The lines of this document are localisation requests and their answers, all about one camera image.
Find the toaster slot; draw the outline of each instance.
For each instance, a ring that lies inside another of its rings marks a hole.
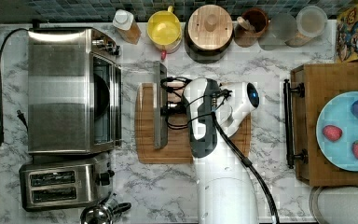
[[[34,203],[47,203],[76,199],[76,188],[33,190]]]
[[[45,174],[31,175],[31,186],[42,187],[50,185],[75,183],[75,171],[51,172]]]

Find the pot lid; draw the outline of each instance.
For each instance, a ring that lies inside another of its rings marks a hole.
[[[229,14],[219,6],[198,8],[188,20],[188,34],[201,49],[220,49],[231,38],[233,25]]]

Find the yellow cup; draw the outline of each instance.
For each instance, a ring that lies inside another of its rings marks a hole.
[[[163,53],[166,53],[166,50],[175,49],[182,38],[179,19],[172,12],[173,7],[170,6],[167,11],[153,14],[147,22],[147,35]]]

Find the marble countertop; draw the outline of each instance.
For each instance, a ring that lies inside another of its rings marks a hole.
[[[43,26],[62,26],[43,24]],[[123,140],[113,152],[114,191],[123,202],[132,203],[120,223],[197,223],[197,189],[191,164],[141,164],[134,140],[134,102],[143,82],[151,82],[147,65],[159,61],[153,46],[139,23],[142,36],[137,45],[124,42],[110,23],[77,23],[64,26],[93,26],[111,35],[122,47],[117,63],[123,76]],[[27,25],[1,25],[0,43],[13,29]],[[209,77],[221,82],[253,82],[259,90],[260,107],[252,113],[250,159],[266,181],[279,210],[281,222],[310,222],[311,187],[296,180],[295,171],[286,165],[286,146],[282,84],[290,70],[304,63],[331,63],[334,56],[335,22],[328,22],[323,35],[302,48],[281,47],[264,51],[258,44],[240,48],[233,41],[217,63],[200,64],[186,54],[184,44],[168,54],[164,64],[168,76]],[[27,116],[28,39],[23,31],[14,34],[3,54],[3,96],[5,143],[0,147],[0,223],[78,223],[82,209],[27,213],[21,207],[18,171],[31,160],[27,154],[27,133],[16,111]],[[262,189],[255,185],[260,222],[270,222],[269,206]]]

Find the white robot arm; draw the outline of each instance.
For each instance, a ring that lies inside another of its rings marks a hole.
[[[219,87],[212,79],[198,78],[185,87],[182,103],[198,179],[199,223],[258,223],[250,176],[215,125],[233,135],[258,107],[255,87],[244,82]]]

